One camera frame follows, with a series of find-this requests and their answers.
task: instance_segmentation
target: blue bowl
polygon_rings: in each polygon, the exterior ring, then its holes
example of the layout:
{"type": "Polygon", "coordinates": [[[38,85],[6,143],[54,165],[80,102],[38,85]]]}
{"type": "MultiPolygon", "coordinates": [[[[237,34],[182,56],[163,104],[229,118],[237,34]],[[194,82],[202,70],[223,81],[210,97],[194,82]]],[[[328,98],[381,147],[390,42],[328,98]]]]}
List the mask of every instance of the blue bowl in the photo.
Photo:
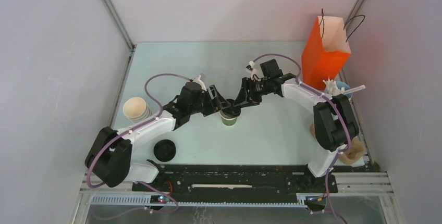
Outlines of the blue bowl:
{"type": "MultiPolygon", "coordinates": [[[[350,85],[346,84],[345,82],[341,82],[341,81],[336,81],[336,86],[338,87],[338,89],[341,89],[341,88],[344,88],[345,90],[350,89],[350,85]]],[[[346,96],[348,97],[348,99],[351,99],[353,97],[353,93],[347,94],[346,96]]]]}

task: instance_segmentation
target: white table surface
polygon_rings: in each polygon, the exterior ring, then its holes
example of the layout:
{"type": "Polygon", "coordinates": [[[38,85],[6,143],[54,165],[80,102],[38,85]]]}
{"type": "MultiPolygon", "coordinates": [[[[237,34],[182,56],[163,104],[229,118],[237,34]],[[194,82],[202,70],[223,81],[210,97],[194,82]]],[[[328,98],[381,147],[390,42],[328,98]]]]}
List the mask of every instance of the white table surface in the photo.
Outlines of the white table surface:
{"type": "MultiPolygon", "coordinates": [[[[250,60],[278,53],[300,63],[304,46],[305,42],[139,43],[113,128],[132,124],[122,113],[124,102],[131,97],[142,97],[152,112],[158,110],[144,92],[146,80],[155,74],[177,73],[194,78],[204,73],[207,86],[214,84],[224,98],[236,98],[241,78],[248,75],[245,67],[250,60]]],[[[284,73],[298,73],[293,63],[274,58],[284,73]]],[[[160,77],[148,89],[164,105],[179,94],[184,83],[179,78],[160,77]]],[[[175,158],[168,162],[171,164],[305,165],[318,145],[309,132],[312,122],[313,115],[295,101],[266,95],[261,105],[244,108],[234,126],[223,125],[219,114],[205,118],[192,115],[187,124],[137,149],[133,157],[161,163],[153,155],[153,146],[159,140],[169,139],[177,147],[175,158]]],[[[355,165],[364,165],[363,159],[355,165]]]]}

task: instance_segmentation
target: white wall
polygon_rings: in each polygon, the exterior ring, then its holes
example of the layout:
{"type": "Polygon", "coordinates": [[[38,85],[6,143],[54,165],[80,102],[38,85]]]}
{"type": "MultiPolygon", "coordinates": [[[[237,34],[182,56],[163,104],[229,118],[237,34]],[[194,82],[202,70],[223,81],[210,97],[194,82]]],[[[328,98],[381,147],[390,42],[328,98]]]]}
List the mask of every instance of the white wall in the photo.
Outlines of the white wall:
{"type": "Polygon", "coordinates": [[[1,223],[67,223],[128,50],[101,0],[0,0],[1,223]]]}
{"type": "Polygon", "coordinates": [[[305,41],[314,16],[356,0],[112,0],[135,42],[305,41]]]}
{"type": "Polygon", "coordinates": [[[440,223],[442,3],[367,0],[346,74],[354,101],[409,224],[440,223]]]}

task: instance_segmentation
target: black bag handle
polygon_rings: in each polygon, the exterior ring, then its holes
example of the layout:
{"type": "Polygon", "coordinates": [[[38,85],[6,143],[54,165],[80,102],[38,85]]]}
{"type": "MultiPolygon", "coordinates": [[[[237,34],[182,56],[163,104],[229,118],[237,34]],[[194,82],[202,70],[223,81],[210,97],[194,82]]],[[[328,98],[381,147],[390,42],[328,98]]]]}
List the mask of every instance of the black bag handle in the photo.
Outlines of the black bag handle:
{"type": "Polygon", "coordinates": [[[350,18],[350,19],[348,19],[347,20],[347,22],[344,24],[344,28],[343,29],[345,29],[345,27],[347,26],[347,24],[351,21],[351,20],[353,20],[354,18],[356,18],[356,17],[362,17],[362,20],[361,20],[361,22],[358,24],[358,26],[356,26],[356,28],[350,33],[350,35],[347,37],[347,39],[346,39],[346,42],[348,41],[348,38],[350,38],[351,37],[351,35],[359,28],[359,26],[361,26],[361,24],[362,24],[362,22],[365,20],[365,15],[357,15],[357,16],[354,16],[354,17],[352,17],[352,18],[350,18]]]}
{"type": "Polygon", "coordinates": [[[319,22],[319,26],[321,26],[321,23],[322,23],[322,35],[321,35],[321,39],[322,39],[322,37],[324,36],[324,25],[325,25],[325,23],[324,23],[324,9],[323,8],[321,9],[321,15],[322,15],[322,19],[319,22]]]}

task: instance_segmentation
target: orange bag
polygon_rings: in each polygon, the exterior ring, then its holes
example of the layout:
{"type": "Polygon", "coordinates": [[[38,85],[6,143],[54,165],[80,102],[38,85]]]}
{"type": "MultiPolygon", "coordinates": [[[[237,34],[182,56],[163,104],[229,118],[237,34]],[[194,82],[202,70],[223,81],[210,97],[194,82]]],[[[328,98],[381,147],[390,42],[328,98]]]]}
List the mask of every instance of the orange bag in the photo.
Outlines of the orange bag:
{"type": "Polygon", "coordinates": [[[346,24],[340,17],[328,17],[324,14],[317,17],[302,53],[303,82],[317,90],[323,90],[325,89],[323,80],[327,80],[329,77],[330,79],[335,78],[342,69],[351,54],[345,30],[346,24]]]}

